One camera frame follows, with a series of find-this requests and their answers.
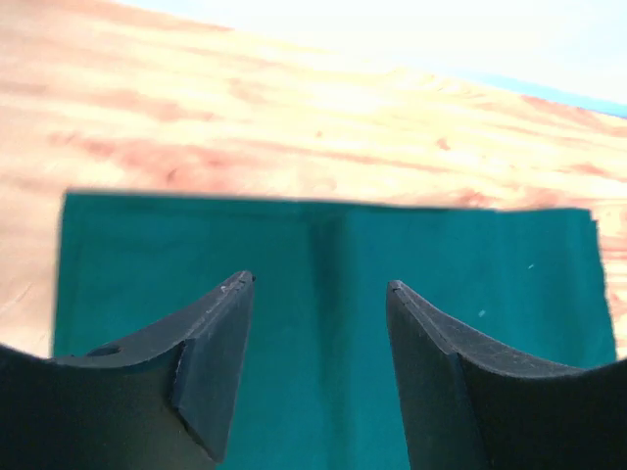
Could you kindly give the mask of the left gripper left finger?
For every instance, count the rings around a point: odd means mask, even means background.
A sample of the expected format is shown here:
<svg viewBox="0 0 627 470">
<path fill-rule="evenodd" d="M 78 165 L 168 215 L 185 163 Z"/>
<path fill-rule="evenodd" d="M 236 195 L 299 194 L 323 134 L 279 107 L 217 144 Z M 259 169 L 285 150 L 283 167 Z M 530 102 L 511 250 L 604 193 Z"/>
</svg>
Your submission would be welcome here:
<svg viewBox="0 0 627 470">
<path fill-rule="evenodd" d="M 213 469 L 225 456 L 254 276 L 85 355 L 1 351 L 5 469 Z"/>
</svg>

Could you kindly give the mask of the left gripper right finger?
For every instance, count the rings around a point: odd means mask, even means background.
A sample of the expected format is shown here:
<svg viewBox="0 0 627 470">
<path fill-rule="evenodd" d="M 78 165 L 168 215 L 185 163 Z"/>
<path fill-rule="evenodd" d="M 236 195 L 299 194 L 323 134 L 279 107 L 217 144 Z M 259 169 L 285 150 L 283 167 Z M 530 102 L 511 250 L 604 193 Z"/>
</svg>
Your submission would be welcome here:
<svg viewBox="0 0 627 470">
<path fill-rule="evenodd" d="M 582 369 L 505 345 L 400 281 L 387 327 L 413 469 L 622 469 L 626 364 Z"/>
</svg>

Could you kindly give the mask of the dark green surgical cloth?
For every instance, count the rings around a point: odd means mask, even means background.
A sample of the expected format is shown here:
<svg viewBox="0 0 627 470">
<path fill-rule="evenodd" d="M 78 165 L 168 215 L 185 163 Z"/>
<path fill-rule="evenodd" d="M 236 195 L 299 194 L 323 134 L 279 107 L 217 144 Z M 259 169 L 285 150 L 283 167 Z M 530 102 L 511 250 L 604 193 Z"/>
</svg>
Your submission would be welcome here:
<svg viewBox="0 0 627 470">
<path fill-rule="evenodd" d="M 403 209 L 69 193 L 57 355 L 86 353 L 256 277 L 224 467 L 405 469 L 386 287 L 562 364 L 613 362 L 585 210 Z"/>
</svg>

